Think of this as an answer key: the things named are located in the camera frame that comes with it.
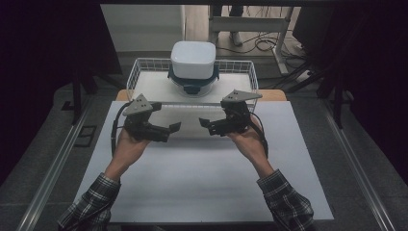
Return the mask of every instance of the white container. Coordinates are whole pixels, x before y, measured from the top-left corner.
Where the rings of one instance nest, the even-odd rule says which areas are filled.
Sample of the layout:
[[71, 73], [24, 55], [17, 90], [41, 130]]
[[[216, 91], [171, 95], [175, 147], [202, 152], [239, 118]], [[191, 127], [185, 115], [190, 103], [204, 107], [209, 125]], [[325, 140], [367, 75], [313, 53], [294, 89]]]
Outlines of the white container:
[[183, 79], [208, 79], [213, 75], [216, 46], [207, 41], [178, 41], [171, 50], [174, 74]]

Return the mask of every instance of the sleeve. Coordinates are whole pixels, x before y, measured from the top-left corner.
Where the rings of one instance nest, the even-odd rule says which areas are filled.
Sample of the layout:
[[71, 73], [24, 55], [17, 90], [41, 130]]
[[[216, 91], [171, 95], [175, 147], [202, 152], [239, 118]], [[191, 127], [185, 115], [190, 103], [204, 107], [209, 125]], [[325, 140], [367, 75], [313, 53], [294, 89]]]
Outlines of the sleeve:
[[103, 173], [58, 219], [59, 230], [106, 230], [120, 184]]
[[279, 169], [257, 181], [274, 220], [284, 230], [317, 230], [310, 201], [299, 194]]

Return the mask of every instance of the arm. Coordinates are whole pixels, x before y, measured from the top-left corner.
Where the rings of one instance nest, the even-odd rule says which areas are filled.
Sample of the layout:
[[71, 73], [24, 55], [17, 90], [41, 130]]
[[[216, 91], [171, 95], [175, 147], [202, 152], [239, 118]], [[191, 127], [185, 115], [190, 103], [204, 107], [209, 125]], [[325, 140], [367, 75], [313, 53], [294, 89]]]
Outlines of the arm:
[[148, 144], [149, 141], [135, 141], [122, 129], [114, 157], [105, 172], [58, 219], [60, 230], [105, 230], [119, 193], [120, 176], [140, 158]]
[[257, 181], [274, 220], [284, 230], [316, 230], [313, 225], [313, 209], [307, 198], [299, 194], [279, 169], [270, 165], [258, 134], [248, 128], [242, 134], [228, 135], [244, 157], [255, 167]]

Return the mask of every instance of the wire basket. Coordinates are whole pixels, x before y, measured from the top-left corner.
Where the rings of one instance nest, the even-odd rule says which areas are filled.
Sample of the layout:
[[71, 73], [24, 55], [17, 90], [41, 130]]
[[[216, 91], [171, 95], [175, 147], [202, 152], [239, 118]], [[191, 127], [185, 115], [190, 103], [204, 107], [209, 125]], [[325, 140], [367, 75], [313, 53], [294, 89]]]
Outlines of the wire basket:
[[[251, 91], [254, 93], [258, 92], [258, 81], [256, 78], [255, 67], [251, 61], [229, 61], [229, 60], [216, 60], [215, 65], [219, 69], [219, 78], [221, 79], [225, 74], [244, 74], [247, 78], [246, 91]], [[127, 96], [129, 100], [135, 99], [140, 92], [135, 92], [137, 88], [138, 81], [143, 72], [158, 72], [167, 74], [171, 66], [171, 59], [150, 59], [150, 58], [139, 58], [136, 59], [132, 71], [130, 73], [127, 82]], [[177, 102], [162, 102], [163, 105], [171, 105], [171, 107], [177, 107], [178, 105], [186, 107], [220, 107], [219, 101], [217, 103], [209, 102], [199, 102], [191, 101], [191, 99], [186, 98], [185, 100], [179, 100]], [[251, 112], [254, 111], [257, 99], [252, 99], [246, 101], [248, 108]]]

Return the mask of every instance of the floor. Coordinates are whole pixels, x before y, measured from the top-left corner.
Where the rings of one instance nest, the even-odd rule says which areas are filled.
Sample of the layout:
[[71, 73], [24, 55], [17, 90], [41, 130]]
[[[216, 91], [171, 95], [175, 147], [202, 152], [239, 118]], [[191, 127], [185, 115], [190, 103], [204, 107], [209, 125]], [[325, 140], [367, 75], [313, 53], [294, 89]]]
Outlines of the floor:
[[[189, 8], [187, 12], [191, 14], [187, 14], [188, 20], [189, 15], [194, 15], [193, 18], [198, 18], [199, 15], [201, 18], [206, 17], [207, 7], [194, 6]], [[250, 7], [251, 16], [256, 15], [258, 11], [266, 13], [266, 9], [263, 9], [262, 12], [260, 8]], [[280, 14], [280, 8], [270, 11], [274, 13], [274, 16]], [[296, 11], [293, 14], [293, 21], [295, 21]], [[187, 39], [206, 40], [207, 31], [205, 26], [200, 26], [204, 25], [206, 20], [194, 20], [193, 18], [191, 18], [191, 24], [188, 26]], [[242, 33], [244, 40], [256, 36], [258, 36], [257, 33]], [[302, 55], [302, 51], [296, 48], [298, 42], [292, 38], [290, 32], [288, 32], [288, 38], [285, 42], [288, 46], [288, 52]], [[234, 47], [229, 41], [227, 33], [220, 34], [217, 44], [217, 47], [234, 49], [240, 52], [248, 51], [253, 46], [254, 43], [249, 41], [243, 47]], [[123, 76], [117, 75], [113, 76], [113, 78], [125, 84], [135, 58], [168, 57], [168, 53], [130, 52], [120, 53], [118, 57]], [[251, 60], [255, 64], [260, 88], [271, 89], [275, 86], [281, 88], [282, 85], [285, 88], [296, 83], [296, 80], [280, 76], [270, 51], [254, 49], [248, 53], [236, 53], [218, 49], [217, 58]], [[292, 62], [293, 66], [298, 66], [302, 61], [295, 60]], [[37, 214], [36, 218], [38, 220], [35, 219], [37, 223], [34, 230], [57, 229], [55, 220], [72, 203], [75, 197], [103, 126], [106, 113], [119, 91], [119, 89], [98, 77], [94, 79], [99, 88], [98, 93], [96, 95], [85, 95], [83, 93], [83, 98], [92, 98], [84, 126], [93, 126], [95, 134], [93, 138], [89, 138], [89, 145], [73, 146], [70, 150], [61, 174], [46, 199], [42, 213]], [[334, 220], [318, 220], [317, 226], [320, 230], [331, 231], [382, 230], [373, 215], [367, 196], [363, 193], [361, 185], [353, 172], [353, 167], [351, 167], [345, 155], [344, 148], [337, 139], [336, 131], [330, 125], [330, 101], [316, 97], [318, 86], [319, 82], [315, 82], [297, 92], [287, 94], [335, 217]], [[72, 101], [72, 88], [70, 85], [59, 89], [55, 93], [54, 108], [21, 161], [0, 188], [0, 230], [2, 231], [15, 230], [21, 222], [21, 218], [29, 208], [38, 186], [72, 128], [72, 112], [61, 110], [65, 101]], [[408, 221], [405, 216], [408, 214], [408, 187], [397, 175], [385, 155], [354, 118], [347, 104], [343, 105], [342, 110], [343, 132], [352, 147], [353, 153], [358, 158], [370, 183], [377, 192], [380, 201], [388, 211], [388, 215], [395, 226], [395, 229], [389, 230], [408, 230]], [[77, 139], [76, 144], [84, 144], [88, 141]], [[110, 225], [109, 230], [119, 230], [119, 227], [118, 225]]]

